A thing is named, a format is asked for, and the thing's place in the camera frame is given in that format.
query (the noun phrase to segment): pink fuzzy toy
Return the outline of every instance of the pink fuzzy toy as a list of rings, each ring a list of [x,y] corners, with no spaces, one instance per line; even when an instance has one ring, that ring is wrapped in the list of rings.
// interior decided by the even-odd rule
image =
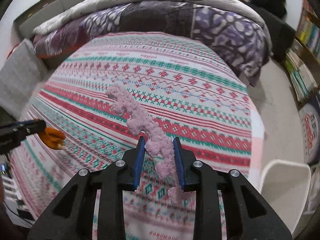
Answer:
[[[172,175],[176,187],[168,190],[168,196],[175,204],[181,199],[189,198],[190,194],[184,194],[181,189],[174,162],[173,142],[165,135],[162,129],[149,116],[148,111],[134,100],[134,97],[124,88],[118,85],[108,87],[106,95],[109,98],[116,99],[112,108],[115,114],[122,116],[125,111],[131,114],[131,118],[127,120],[127,126],[135,136],[141,131],[148,134],[148,141],[145,145],[146,152],[152,157],[160,154],[164,163],[157,163],[156,172],[160,179],[165,179],[168,175]]]

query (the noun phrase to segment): black wire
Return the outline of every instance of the black wire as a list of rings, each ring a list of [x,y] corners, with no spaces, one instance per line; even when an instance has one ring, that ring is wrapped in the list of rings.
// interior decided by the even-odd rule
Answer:
[[[33,226],[33,224],[30,223],[28,220],[25,220],[24,218],[20,217],[18,214],[16,214],[15,212],[13,212],[13,211],[8,207],[8,205],[7,205],[7,203],[6,203],[5,201],[4,201],[3,203],[5,204],[5,206],[7,207],[7,209],[8,209],[12,214],[15,214],[18,218],[24,220],[25,222],[27,222],[28,224],[30,224],[31,226]]]

